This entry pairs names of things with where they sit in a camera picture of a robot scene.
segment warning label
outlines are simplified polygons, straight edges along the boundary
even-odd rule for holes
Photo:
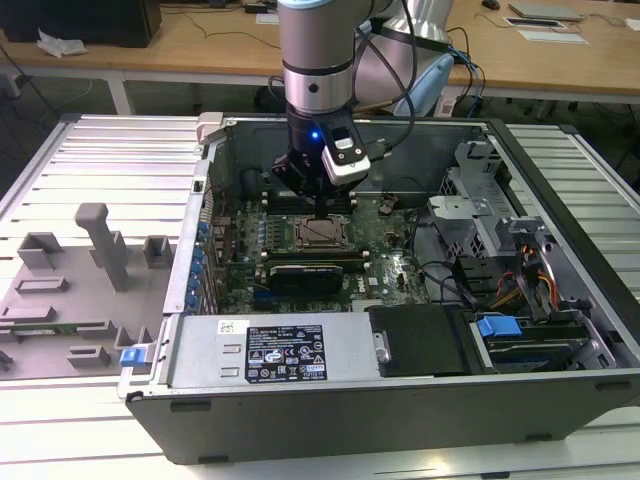
[[[250,327],[246,351],[249,383],[327,379],[321,325]]]

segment blue release tab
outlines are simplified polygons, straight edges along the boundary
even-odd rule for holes
[[[142,347],[125,348],[120,355],[121,367],[143,367],[146,349]]]
[[[520,337],[522,330],[516,317],[508,315],[485,316],[476,322],[483,337]]]

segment black plastic cover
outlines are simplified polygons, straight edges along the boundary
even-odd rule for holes
[[[369,310],[373,333],[386,336],[383,377],[473,375],[482,371],[475,341],[457,306],[400,305]]]

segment sticker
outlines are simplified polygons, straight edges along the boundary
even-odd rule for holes
[[[35,335],[55,335],[53,330],[17,330],[13,332],[18,337],[30,337]]]
[[[278,25],[280,18],[277,13],[259,13],[256,15],[257,24]]]
[[[218,335],[244,335],[249,328],[249,320],[220,320]]]
[[[246,332],[247,382],[327,379],[327,358],[321,325],[249,327]]]

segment wooden table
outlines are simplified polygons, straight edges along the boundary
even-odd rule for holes
[[[640,19],[640,5],[587,0],[530,1],[564,5],[583,15],[604,15],[614,23],[618,19]],[[486,18],[476,16],[481,12],[495,23],[507,25],[503,17],[517,15],[506,0],[497,12],[479,8],[478,3],[457,0],[448,27],[463,27],[467,31],[472,60],[487,75],[487,96],[640,103],[640,32],[626,26],[615,27],[601,17],[591,16],[577,27],[567,23],[567,31],[581,31],[579,35],[589,45],[532,42],[518,29],[498,28]],[[465,48],[462,32],[451,32],[451,38],[457,48]],[[468,81],[466,68],[454,67],[443,95],[450,99],[457,97],[461,92],[459,85]]]
[[[582,14],[640,19],[640,5],[588,0],[535,3],[562,4]],[[107,81],[120,114],[134,113],[127,81],[265,85],[269,76],[281,73],[278,48],[242,33],[221,34],[245,32],[277,46],[276,25],[257,24],[256,17],[243,10],[184,10],[188,16],[179,11],[163,7],[162,27],[145,49],[89,45],[88,54],[58,60],[34,44],[0,41],[27,74]],[[459,26],[468,32],[472,59],[487,75],[486,96],[640,103],[640,32],[590,17],[579,24],[580,35],[589,45],[531,42],[515,28],[498,28],[476,17],[478,12],[502,25],[506,25],[502,17],[515,15],[506,1],[498,12],[481,7],[479,0],[454,3],[448,27]],[[204,38],[194,23],[207,34],[218,34]],[[460,31],[451,32],[451,38],[457,48],[465,48]],[[3,73],[11,77],[17,71],[0,58],[0,75]],[[441,106],[459,96],[468,81],[466,69],[454,67]]]

